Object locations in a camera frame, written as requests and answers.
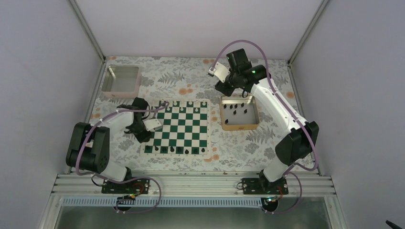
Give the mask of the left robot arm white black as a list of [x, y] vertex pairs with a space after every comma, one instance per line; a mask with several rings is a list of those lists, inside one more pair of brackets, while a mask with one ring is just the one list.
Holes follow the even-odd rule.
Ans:
[[91, 134], [89, 131], [93, 125], [90, 123], [79, 122], [74, 126], [65, 161], [69, 167], [75, 167], [79, 161], [80, 170], [114, 180], [114, 187], [120, 193], [127, 193], [133, 187], [131, 172], [129, 168], [110, 160], [111, 141], [120, 131], [133, 134], [139, 143], [149, 141], [152, 132], [147, 130], [143, 118], [149, 104], [143, 98], [136, 97], [132, 104], [121, 104], [117, 108], [131, 112], [115, 112], [109, 120], [102, 121], [94, 128]]

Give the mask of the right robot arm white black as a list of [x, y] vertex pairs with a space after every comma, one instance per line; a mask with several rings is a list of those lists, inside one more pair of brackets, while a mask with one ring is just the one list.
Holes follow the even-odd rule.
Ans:
[[229, 66], [214, 61], [208, 70], [211, 77], [217, 77], [215, 89], [225, 96], [231, 96], [235, 89], [242, 89], [257, 99], [281, 128], [281, 140], [275, 146], [276, 156], [259, 173], [258, 186], [262, 193], [276, 190], [297, 160], [315, 153], [319, 126], [308, 122], [288, 103], [277, 89], [268, 71], [268, 63], [253, 66], [244, 49], [226, 55]]

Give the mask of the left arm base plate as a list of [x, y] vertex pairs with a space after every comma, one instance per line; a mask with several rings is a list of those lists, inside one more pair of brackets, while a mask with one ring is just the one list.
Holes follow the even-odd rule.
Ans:
[[110, 181], [104, 182], [101, 193], [103, 194], [148, 194], [150, 180], [141, 178], [134, 181], [117, 184]]

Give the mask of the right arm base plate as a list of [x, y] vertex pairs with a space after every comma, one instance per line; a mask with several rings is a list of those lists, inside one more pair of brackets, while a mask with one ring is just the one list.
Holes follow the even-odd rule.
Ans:
[[289, 193], [287, 180], [280, 178], [275, 182], [268, 182], [261, 178], [242, 178], [236, 184], [244, 195], [287, 195]]

